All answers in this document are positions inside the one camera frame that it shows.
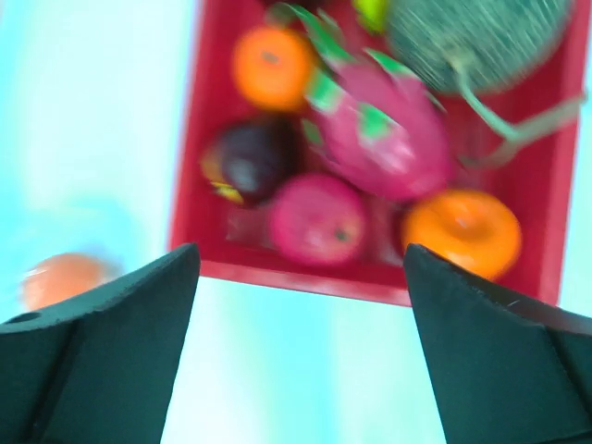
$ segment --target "red plastic box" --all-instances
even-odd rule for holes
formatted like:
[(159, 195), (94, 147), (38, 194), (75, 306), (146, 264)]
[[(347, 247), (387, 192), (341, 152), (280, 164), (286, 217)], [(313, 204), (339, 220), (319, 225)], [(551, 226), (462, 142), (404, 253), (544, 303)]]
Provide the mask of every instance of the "red plastic box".
[[(171, 246), (197, 242), (203, 275), (291, 290), (369, 301), (409, 304), (397, 239), (398, 210), (368, 198), (373, 242), (358, 262), (335, 269), (295, 265), (279, 256), (265, 236), (265, 211), (245, 210), (215, 196), (202, 178), (199, 161), (207, 144), (237, 117), (253, 115), (230, 78), (230, 54), (237, 38), (261, 22), (258, 0), (203, 0), (203, 26), (194, 69), (191, 106), (179, 172)], [(504, 94), (485, 102), (510, 121), (521, 121), (582, 91), (589, 0), (577, 11), (561, 47), (544, 67)], [(328, 12), (357, 43), (350, 2), (334, 1)], [(458, 153), (484, 154), (499, 142), (459, 99), (441, 98)], [(459, 167), (456, 183), (489, 191), (517, 215), (524, 249), (503, 285), (541, 301), (556, 303), (569, 209), (576, 125), (523, 150), (507, 166), (490, 172)]]

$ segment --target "fruit stem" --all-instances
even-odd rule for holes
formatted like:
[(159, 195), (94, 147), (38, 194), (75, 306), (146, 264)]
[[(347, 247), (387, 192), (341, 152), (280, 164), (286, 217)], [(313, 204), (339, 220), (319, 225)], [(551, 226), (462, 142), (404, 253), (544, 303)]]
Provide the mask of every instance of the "fruit stem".
[(340, 241), (346, 241), (348, 239), (348, 233), (346, 233), (343, 229), (337, 228), (335, 230), (335, 237)]
[(275, 65), (279, 62), (279, 57), (273, 53), (270, 53), (269, 51), (263, 51), (261, 53), (261, 57), (265, 62), (270, 63), (272, 65)]

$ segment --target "netted melon skin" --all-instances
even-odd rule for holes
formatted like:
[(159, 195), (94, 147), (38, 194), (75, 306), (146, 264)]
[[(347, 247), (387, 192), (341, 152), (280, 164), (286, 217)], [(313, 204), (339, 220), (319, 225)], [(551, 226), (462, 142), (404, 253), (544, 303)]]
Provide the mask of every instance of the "netted melon skin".
[(557, 48), (574, 0), (393, 0), (388, 41), (430, 87), (456, 93), (450, 56), (466, 57), (471, 86), (503, 90)]

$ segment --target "apple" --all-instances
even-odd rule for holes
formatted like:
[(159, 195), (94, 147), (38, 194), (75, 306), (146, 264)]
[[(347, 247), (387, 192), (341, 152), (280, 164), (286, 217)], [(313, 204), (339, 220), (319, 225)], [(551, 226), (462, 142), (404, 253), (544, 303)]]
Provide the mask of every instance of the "apple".
[(291, 261), (342, 265), (364, 248), (368, 221), (362, 199), (349, 185), (308, 173), (277, 192), (268, 224), (271, 241)]
[(203, 175), (226, 199), (259, 204), (295, 174), (299, 139), (286, 117), (235, 123), (219, 134), (203, 156)]

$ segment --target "pink apple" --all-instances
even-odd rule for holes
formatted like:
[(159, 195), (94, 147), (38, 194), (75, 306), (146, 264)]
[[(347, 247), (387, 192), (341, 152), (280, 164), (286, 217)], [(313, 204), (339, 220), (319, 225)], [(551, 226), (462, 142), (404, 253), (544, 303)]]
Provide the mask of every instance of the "pink apple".
[(305, 265), (341, 265), (364, 248), (367, 213), (360, 196), (326, 174), (301, 175), (277, 193), (269, 215), (271, 241)]

